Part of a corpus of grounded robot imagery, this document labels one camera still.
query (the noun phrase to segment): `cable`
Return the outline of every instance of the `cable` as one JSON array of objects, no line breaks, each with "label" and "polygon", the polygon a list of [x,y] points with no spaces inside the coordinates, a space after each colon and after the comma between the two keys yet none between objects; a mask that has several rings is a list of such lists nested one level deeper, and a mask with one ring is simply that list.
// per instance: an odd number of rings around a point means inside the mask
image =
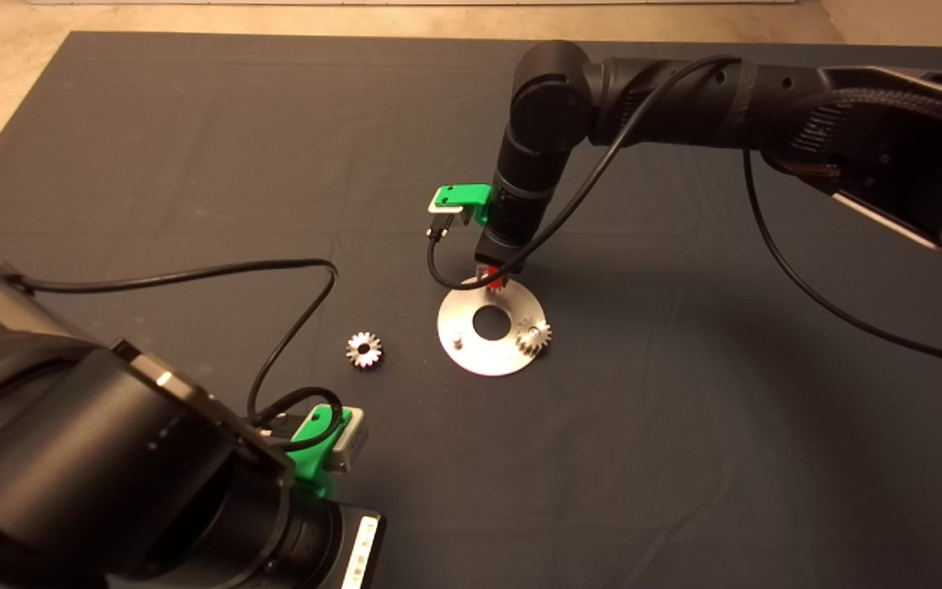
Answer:
[{"label": "cable", "polygon": [[329,389],[323,389],[321,387],[302,387],[298,390],[285,393],[285,395],[281,396],[276,402],[266,407],[264,411],[260,411],[257,418],[252,421],[252,425],[254,428],[262,428],[262,426],[268,424],[276,415],[285,413],[285,411],[291,409],[292,406],[295,406],[296,403],[303,402],[303,400],[309,398],[323,398],[330,404],[330,423],[322,432],[306,440],[300,440],[298,443],[278,443],[274,445],[282,452],[296,452],[298,450],[304,450],[304,448],[314,447],[314,445],[322,443],[322,441],[325,441],[330,435],[333,435],[333,432],[339,428],[340,422],[343,421],[343,404],[340,402],[340,399],[337,398],[336,394]]},{"label": "cable", "polygon": [[[14,286],[18,286],[22,288],[22,290],[33,292],[53,292],[53,294],[58,295],[94,295],[104,294],[105,292],[139,290],[139,288],[153,288],[156,286],[167,286],[169,284],[205,280],[220,276],[233,275],[233,273],[280,271],[280,269],[295,268],[325,268],[328,269],[330,278],[328,282],[325,283],[325,287],[322,287],[322,291],[319,292],[317,297],[315,297],[314,301],[311,301],[311,304],[307,306],[307,309],[304,310],[302,314],[300,314],[300,317],[296,318],[296,321],[293,323],[292,327],[290,327],[289,330],[285,332],[280,342],[278,342],[276,347],[274,347],[271,353],[268,354],[264,364],[261,365],[257,375],[253,378],[253,383],[250,385],[249,393],[246,398],[246,413],[248,414],[250,421],[256,421],[258,418],[257,397],[259,395],[259,391],[261,391],[261,385],[264,384],[264,378],[271,370],[271,367],[274,366],[274,362],[277,361],[278,357],[281,355],[281,352],[285,350],[285,347],[287,347],[291,340],[296,336],[296,332],[300,331],[300,328],[303,327],[303,324],[307,323],[307,320],[309,320],[315,310],[317,310],[318,307],[322,305],[322,302],[324,302],[325,298],[328,297],[330,291],[333,290],[333,284],[336,284],[337,268],[329,260],[322,258],[282,258],[274,260],[258,260],[252,262],[236,262],[232,264],[209,266],[208,268],[195,268],[190,269],[190,271],[162,273],[162,275],[154,275],[143,278],[111,280],[104,282],[53,282],[29,278],[22,275],[22,273],[12,271],[12,269],[0,269],[0,280],[4,280],[5,282]],[[325,389],[316,390],[319,391],[317,394],[321,396],[325,396],[322,394],[322,391],[325,391],[329,395],[333,395],[332,392],[326,391]],[[326,436],[332,434],[333,429],[336,429],[337,425],[333,425],[332,422],[330,422],[330,428],[326,430],[326,432],[328,432],[326,433]]]},{"label": "cable", "polygon": [[642,104],[639,104],[639,107],[635,109],[635,112],[632,113],[630,119],[627,120],[627,123],[624,124],[624,127],[621,127],[620,133],[617,134],[617,137],[613,139],[612,144],[609,145],[609,149],[606,150],[605,154],[599,158],[597,164],[591,169],[587,174],[587,178],[584,178],[584,182],[580,184],[579,189],[576,189],[576,194],[573,194],[573,197],[569,199],[565,208],[559,212],[559,214],[554,217],[554,220],[543,228],[536,237],[531,239],[530,242],[526,244],[518,253],[505,262],[504,265],[500,266],[496,272],[491,273],[491,275],[479,278],[473,282],[463,284],[453,280],[447,279],[445,276],[438,271],[437,266],[434,263],[434,246],[437,245],[438,240],[442,238],[441,231],[439,232],[429,232],[428,243],[427,243],[427,269],[431,272],[431,277],[442,286],[450,288],[450,290],[475,290],[475,288],[482,288],[487,286],[496,280],[508,276],[520,263],[523,263],[526,258],[530,257],[534,251],[538,250],[540,246],[544,245],[545,242],[554,235],[554,233],[561,228],[566,221],[569,220],[569,217],[576,212],[576,209],[579,208],[580,204],[583,204],[587,195],[590,194],[592,187],[595,183],[599,181],[599,178],[602,177],[602,174],[606,171],[606,168],[609,167],[609,164],[612,163],[613,157],[617,156],[617,152],[623,148],[627,138],[631,135],[632,131],[635,131],[639,126],[640,120],[646,115],[648,111],[657,104],[657,101],[661,100],[662,97],[670,90],[676,83],[680,82],[681,79],[688,77],[689,74],[692,74],[694,71],[703,70],[703,68],[718,65],[718,64],[728,64],[739,62],[740,57],[736,56],[708,56],[703,57],[702,59],[695,60],[692,63],[688,63],[685,67],[678,70],[676,74],[670,76],[670,78],[665,79],[664,83],[657,86],[657,89],[653,90],[649,97],[646,97],[646,100],[642,101]]},{"label": "cable", "polygon": [[775,242],[773,242],[773,236],[769,234],[769,227],[765,223],[765,217],[762,216],[762,208],[758,202],[758,191],[755,187],[755,171],[754,167],[751,164],[751,151],[743,151],[743,179],[744,183],[747,184],[747,198],[751,202],[751,211],[755,214],[755,223],[758,224],[758,231],[761,232],[762,241],[765,242],[765,246],[769,249],[769,253],[773,255],[773,259],[777,261],[777,265],[780,266],[780,269],[784,271],[787,278],[792,279],[792,282],[795,283],[801,291],[805,292],[809,298],[813,299],[819,306],[827,309],[828,312],[833,313],[835,317],[840,318],[842,321],[849,323],[857,329],[867,331],[870,335],[876,336],[876,338],[884,339],[886,342],[892,344],[897,344],[897,346],[904,346],[905,348],[915,350],[916,352],[921,352],[923,354],[931,355],[931,357],[937,357],[942,359],[942,348],[932,347],[929,344],[923,344],[920,342],[915,342],[913,339],[906,339],[902,335],[895,335],[895,333],[890,333],[885,331],[882,328],[875,327],[866,321],[860,320],[856,316],[852,316],[841,307],[838,307],[833,302],[825,299],[818,291],[814,290],[809,286],[806,281],[797,275],[795,268],[792,268],[792,265],[784,258],[783,254],[780,253],[780,249],[777,247]]}]

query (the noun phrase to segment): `dark gray table cover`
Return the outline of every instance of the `dark gray table cover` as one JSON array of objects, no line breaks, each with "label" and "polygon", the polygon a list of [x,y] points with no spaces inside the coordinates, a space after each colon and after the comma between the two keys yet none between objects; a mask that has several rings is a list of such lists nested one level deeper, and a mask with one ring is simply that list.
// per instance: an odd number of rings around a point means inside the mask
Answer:
[{"label": "dark gray table cover", "polygon": [[[434,187],[489,182],[524,42],[71,34],[0,137],[0,258],[95,280],[325,256],[341,280],[272,372],[365,407],[337,496],[386,512],[377,587],[942,587],[942,362],[800,294],[739,155],[617,157],[523,281],[554,325],[485,380],[438,346]],[[942,70],[942,49],[588,43],[609,55]],[[568,197],[599,150],[572,157]],[[778,242],[824,294],[942,344],[942,257],[774,172]],[[476,231],[442,243],[468,275]],[[318,271],[46,303],[236,410]],[[345,364],[355,331],[378,371]],[[117,582],[117,587],[126,584]]]}]

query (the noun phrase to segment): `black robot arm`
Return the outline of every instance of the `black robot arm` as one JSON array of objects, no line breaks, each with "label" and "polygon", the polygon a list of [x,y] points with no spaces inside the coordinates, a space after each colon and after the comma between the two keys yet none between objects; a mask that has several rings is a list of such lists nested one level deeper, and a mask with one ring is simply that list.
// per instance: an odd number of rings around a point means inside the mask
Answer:
[{"label": "black robot arm", "polygon": [[[515,257],[538,231],[572,149],[583,139],[612,144],[687,64],[594,63],[560,41],[527,52],[475,259],[502,266]],[[655,97],[623,146],[639,142],[760,151],[778,171],[942,250],[942,72],[720,59]]]},{"label": "black robot arm", "polygon": [[369,588],[382,515],[299,484],[261,425],[0,279],[0,584]]}]

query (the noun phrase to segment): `gear teeth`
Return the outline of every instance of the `gear teeth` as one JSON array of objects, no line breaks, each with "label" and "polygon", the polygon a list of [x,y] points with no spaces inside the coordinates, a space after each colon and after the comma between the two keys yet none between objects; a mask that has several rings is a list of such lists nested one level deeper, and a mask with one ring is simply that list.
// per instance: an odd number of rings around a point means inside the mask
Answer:
[{"label": "gear teeth", "polygon": [[524,354],[535,357],[550,343],[550,338],[552,338],[552,329],[547,321],[526,318],[518,324],[515,343]]},{"label": "gear teeth", "polygon": [[348,339],[348,361],[360,370],[375,368],[384,359],[384,344],[369,331],[359,331]]}]

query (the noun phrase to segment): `circular metal plate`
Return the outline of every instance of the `circular metal plate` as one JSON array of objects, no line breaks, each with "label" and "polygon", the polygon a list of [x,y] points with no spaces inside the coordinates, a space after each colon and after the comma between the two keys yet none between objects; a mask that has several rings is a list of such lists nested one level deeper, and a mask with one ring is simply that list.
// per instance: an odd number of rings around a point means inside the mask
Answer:
[{"label": "circular metal plate", "polygon": [[[490,305],[508,313],[511,320],[504,338],[485,339],[474,329],[474,314]],[[533,362],[534,355],[520,350],[515,339],[516,328],[524,318],[545,320],[543,307],[526,287],[513,280],[501,290],[450,290],[438,309],[438,340],[453,362],[468,372],[504,376]]]}]

